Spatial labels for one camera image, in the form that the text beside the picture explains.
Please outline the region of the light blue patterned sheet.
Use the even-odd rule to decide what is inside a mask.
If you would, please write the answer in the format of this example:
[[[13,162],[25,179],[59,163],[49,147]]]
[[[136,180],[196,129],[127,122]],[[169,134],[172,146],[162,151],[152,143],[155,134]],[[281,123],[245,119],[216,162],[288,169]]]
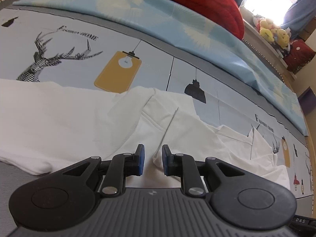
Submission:
[[[207,60],[256,89],[302,133],[298,98],[241,40],[170,0],[19,0],[18,5],[87,14],[134,28]]]

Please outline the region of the yellow plush toys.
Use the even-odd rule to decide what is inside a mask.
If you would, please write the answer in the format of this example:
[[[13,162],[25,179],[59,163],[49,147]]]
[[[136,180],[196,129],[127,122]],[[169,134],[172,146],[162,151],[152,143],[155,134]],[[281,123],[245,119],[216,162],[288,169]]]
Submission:
[[[252,21],[260,36],[269,44],[278,50],[290,51],[291,33],[289,29],[282,29],[271,19],[259,15],[253,16]]]

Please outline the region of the dark red cushion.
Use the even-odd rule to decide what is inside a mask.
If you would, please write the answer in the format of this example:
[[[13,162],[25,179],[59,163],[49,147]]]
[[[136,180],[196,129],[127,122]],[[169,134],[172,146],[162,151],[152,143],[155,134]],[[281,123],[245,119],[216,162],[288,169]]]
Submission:
[[[288,66],[287,70],[296,74],[315,57],[315,51],[301,39],[292,40],[289,45],[290,52],[283,60]]]

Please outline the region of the grey printed bed cover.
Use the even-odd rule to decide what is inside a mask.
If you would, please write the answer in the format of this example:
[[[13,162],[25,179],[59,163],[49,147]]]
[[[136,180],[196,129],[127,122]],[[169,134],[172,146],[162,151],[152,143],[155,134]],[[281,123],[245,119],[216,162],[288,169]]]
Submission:
[[[234,75],[198,56],[126,26],[57,9],[1,1],[1,77],[101,90],[142,86],[190,95],[197,115],[246,135],[256,128],[285,165],[301,216],[313,213],[310,147],[270,101]]]

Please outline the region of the white long-sleeve shirt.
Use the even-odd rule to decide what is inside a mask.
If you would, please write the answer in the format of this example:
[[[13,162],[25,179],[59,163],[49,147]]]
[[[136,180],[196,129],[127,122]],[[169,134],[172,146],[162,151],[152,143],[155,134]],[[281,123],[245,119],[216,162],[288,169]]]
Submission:
[[[216,157],[290,187],[287,169],[256,130],[242,135],[213,127],[190,96],[135,87],[121,94],[62,87],[54,82],[1,80],[1,161],[41,175],[99,156],[104,160],[145,146],[144,175],[130,187],[178,187],[163,173],[161,148],[197,161]]]

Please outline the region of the blue curtain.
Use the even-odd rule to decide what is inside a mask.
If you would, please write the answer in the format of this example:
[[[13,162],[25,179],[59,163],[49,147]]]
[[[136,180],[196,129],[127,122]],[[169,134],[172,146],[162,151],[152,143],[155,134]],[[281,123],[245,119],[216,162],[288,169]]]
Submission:
[[[289,28],[294,39],[314,17],[315,0],[296,0],[286,12],[281,28]]]

